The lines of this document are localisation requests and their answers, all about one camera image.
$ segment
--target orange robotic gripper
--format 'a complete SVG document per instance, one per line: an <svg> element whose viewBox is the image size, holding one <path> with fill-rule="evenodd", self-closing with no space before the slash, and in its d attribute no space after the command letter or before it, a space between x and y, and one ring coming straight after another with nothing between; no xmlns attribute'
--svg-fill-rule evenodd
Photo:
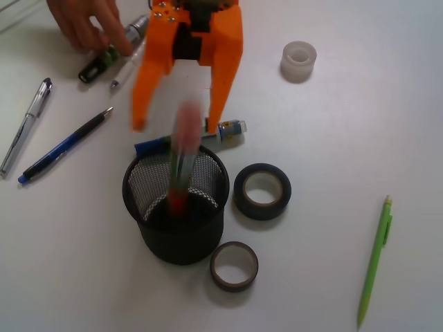
<svg viewBox="0 0 443 332"><path fill-rule="evenodd" d="M208 132L215 133L243 53L238 0L154 0L143 63L132 91L132 124L145 128L147 110L160 79L176 59L211 66Z"/></svg>

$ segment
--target green mechanical pencil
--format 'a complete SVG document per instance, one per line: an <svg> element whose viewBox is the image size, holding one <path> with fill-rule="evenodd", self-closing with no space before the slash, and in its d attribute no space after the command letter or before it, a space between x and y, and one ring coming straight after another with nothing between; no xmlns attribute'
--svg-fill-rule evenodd
<svg viewBox="0 0 443 332"><path fill-rule="evenodd" d="M381 248L388 240L390 223L392 216L390 215L390 207L392 199L387 196L383 204L383 211L381 212L379 227L377 228L377 235L375 236L374 247L372 247L371 260L369 261L368 271L366 273L365 285L361 293L359 314L357 315L357 328L360 329L363 320L365 319L366 311L368 310L369 300L371 298L372 287L374 286L375 275L377 273L377 266L379 265Z"/></svg>

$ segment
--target mesh pen holder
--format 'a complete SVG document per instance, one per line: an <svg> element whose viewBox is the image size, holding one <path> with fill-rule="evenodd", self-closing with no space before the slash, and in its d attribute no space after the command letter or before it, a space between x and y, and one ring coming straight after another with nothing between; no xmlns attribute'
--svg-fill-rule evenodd
<svg viewBox="0 0 443 332"><path fill-rule="evenodd" d="M169 143L148 149L126 171L123 200L146 245L157 257L189 265L207 257L222 237L229 177L220 159L200 146L190 179L189 213L174 218L165 200L170 168Z"/></svg>

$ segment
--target pen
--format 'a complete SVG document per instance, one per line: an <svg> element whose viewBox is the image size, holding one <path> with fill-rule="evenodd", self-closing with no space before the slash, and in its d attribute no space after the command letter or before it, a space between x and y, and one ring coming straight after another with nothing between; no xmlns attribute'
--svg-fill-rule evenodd
<svg viewBox="0 0 443 332"><path fill-rule="evenodd" d="M177 112L176 130L171 137L170 188L167 195L171 216L186 211L189 182L201 140L201 110L189 101Z"/></svg>
<svg viewBox="0 0 443 332"><path fill-rule="evenodd" d="M56 161L64 152L68 151L74 145L81 141L88 133L91 133L95 128L102 123L106 116L113 110L113 107L109 107L106 111L98 114L86 124L81 126L77 131L70 135L66 140L61 142L54 149L50 150L47 155L37 161L34 165L29 167L23 172L23 175L19 177L19 182L24 185L32 177L36 176L41 171L45 170L52 162Z"/></svg>
<svg viewBox="0 0 443 332"><path fill-rule="evenodd" d="M131 75L132 71L135 67L139 65L140 59L143 57L143 53L145 52L145 40L141 43L141 45L137 48L132 58L126 62L126 64L120 69L116 78L112 80L111 90L115 89L118 85L125 83L128 77Z"/></svg>
<svg viewBox="0 0 443 332"><path fill-rule="evenodd" d="M242 135L247 131L248 129L246 128L246 123L243 120L225 121L218 124L216 133L205 133L201 137L201 139L207 140L211 138L216 138L219 142L223 142L225 140L232 139L234 136ZM147 149L150 149L151 147L165 142L171 142L171 136L164 136L157 138L156 140L138 143L135 144L134 147L136 149L137 156L140 156Z"/></svg>
<svg viewBox="0 0 443 332"><path fill-rule="evenodd" d="M141 15L125 28L125 36L133 47L138 46L146 33L149 17ZM92 83L98 76L103 74L110 66L116 63L120 58L114 45L110 45L108 49L92 60L82 71L79 72L78 78L83 83Z"/></svg>
<svg viewBox="0 0 443 332"><path fill-rule="evenodd" d="M387 196L381 211L379 227L377 228L377 235L375 236L374 246L372 247L371 259L369 261L368 271L366 273L366 280L361 293L359 313L357 315L357 328L360 329L363 320L365 319L366 311L368 310L369 300L371 298L372 287L374 286L375 275L377 273L377 266L379 265L381 248L388 240L390 223L392 216L390 215L390 208L392 206L392 199Z"/></svg>
<svg viewBox="0 0 443 332"><path fill-rule="evenodd" d="M26 136L28 136L31 127L35 122L35 118L40 117L40 114L43 111L43 106L51 92L53 84L50 78L46 78L41 84L37 93L34 96L33 101L30 103L30 106L25 114L25 118L21 122L20 128L18 132L15 134L14 140L6 154L5 159L3 160L0 166L0 176L2 178L6 177L6 174L9 172L12 164L14 163L21 146L23 145Z"/></svg>

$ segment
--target white pen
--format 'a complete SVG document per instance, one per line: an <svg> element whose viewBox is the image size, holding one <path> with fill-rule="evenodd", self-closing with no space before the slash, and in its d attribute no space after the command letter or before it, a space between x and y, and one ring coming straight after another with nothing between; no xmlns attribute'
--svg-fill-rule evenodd
<svg viewBox="0 0 443 332"><path fill-rule="evenodd" d="M20 128L18 132L15 134L14 140L6 154L4 161L0 166L0 177L5 178L12 164L14 163L15 157L19 153L21 146L23 145L26 136L29 134L31 127L33 126L35 119L40 116L40 113L43 110L43 106L45 104L46 98L53 84L50 78L46 78L41 84L33 101L30 103L29 109L25 114L25 118L21 122Z"/></svg>
<svg viewBox="0 0 443 332"><path fill-rule="evenodd" d="M126 64L120 69L116 78L112 80L111 90L114 90L117 86L126 82L128 77L131 75L135 67L140 64L140 59L145 54L145 44L146 39L143 40L141 45L137 48L136 52L132 55L131 59L126 62Z"/></svg>

